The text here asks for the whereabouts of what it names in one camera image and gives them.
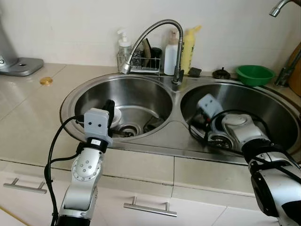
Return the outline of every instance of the chrome faucet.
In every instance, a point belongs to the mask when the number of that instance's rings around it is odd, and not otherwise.
[[[282,0],[282,1],[278,2],[278,4],[270,11],[269,14],[273,17],[277,17],[277,15],[280,13],[281,8],[290,1],[301,6],[301,0]]]
[[[179,44],[178,44],[178,51],[177,51],[177,60],[176,60],[175,68],[174,68],[174,78],[172,80],[172,83],[173,84],[180,84],[182,82],[183,75],[184,75],[184,70],[181,70],[180,60],[181,60],[181,51],[182,51],[182,45],[183,45],[183,29],[182,29],[181,25],[178,22],[176,22],[175,20],[169,20],[169,19],[160,20],[160,21],[156,22],[155,24],[150,26],[148,29],[146,29],[142,33],[142,35],[138,38],[135,45],[133,46],[133,48],[130,52],[130,56],[127,58],[127,60],[121,66],[121,72],[123,74],[127,74],[131,70],[131,66],[132,66],[131,65],[131,60],[132,60],[133,54],[135,53],[135,51],[136,51],[137,47],[139,46],[140,42],[145,38],[145,36],[148,33],[150,33],[155,28],[157,28],[161,25],[164,25],[164,24],[172,24],[179,31]]]
[[[273,17],[277,17],[277,15],[280,13],[281,8],[290,1],[296,3],[301,7],[301,0],[282,0],[270,11],[269,14]],[[296,57],[293,59],[291,65],[288,65],[289,62],[287,62],[287,64],[281,69],[279,76],[275,82],[275,85],[287,86],[287,80],[294,72],[295,66],[297,65],[300,58],[301,58],[301,49],[297,53]]]

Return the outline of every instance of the stainless steel sink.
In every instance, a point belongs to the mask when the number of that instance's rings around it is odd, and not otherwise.
[[[294,103],[267,88],[249,88],[238,81],[184,78],[182,85],[176,86],[171,80],[170,76],[133,74],[95,78],[66,97],[61,121],[91,107],[102,107],[106,99],[112,99],[122,111],[122,119],[114,130],[132,134],[115,135],[113,148],[245,165],[240,156],[201,146],[188,132],[187,121],[194,114],[197,101],[210,93],[224,110],[246,110],[264,119],[273,141],[301,162],[300,107]],[[84,141],[79,124],[70,123],[66,130]]]

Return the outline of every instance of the yellow bottle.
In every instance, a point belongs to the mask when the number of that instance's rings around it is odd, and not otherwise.
[[[189,29],[184,36],[181,54],[181,69],[184,70],[184,74],[188,74],[190,69],[194,43],[196,42],[194,34],[195,32],[198,32],[201,27],[202,26],[199,25],[192,29]]]

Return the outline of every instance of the wire basket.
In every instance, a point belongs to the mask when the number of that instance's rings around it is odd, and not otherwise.
[[[118,70],[126,61],[125,56],[120,56],[117,54],[117,65]],[[144,58],[144,57],[133,57],[131,60],[131,70],[130,72],[140,72],[140,73],[156,73],[160,74],[160,66],[161,66],[161,59],[160,58]]]

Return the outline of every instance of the countertop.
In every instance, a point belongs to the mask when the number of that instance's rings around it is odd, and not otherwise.
[[[27,77],[0,75],[0,160],[44,166],[61,124],[59,110],[64,98],[85,81],[116,71],[116,67],[107,66],[45,64]],[[39,80],[46,76],[52,77],[53,83],[40,85]],[[301,98],[289,88],[272,83],[267,86],[301,107]],[[62,131],[53,158],[73,155],[77,145],[77,140]],[[68,170],[70,164],[71,161],[58,162],[54,167]],[[253,196],[247,167],[226,163],[109,149],[103,174]]]

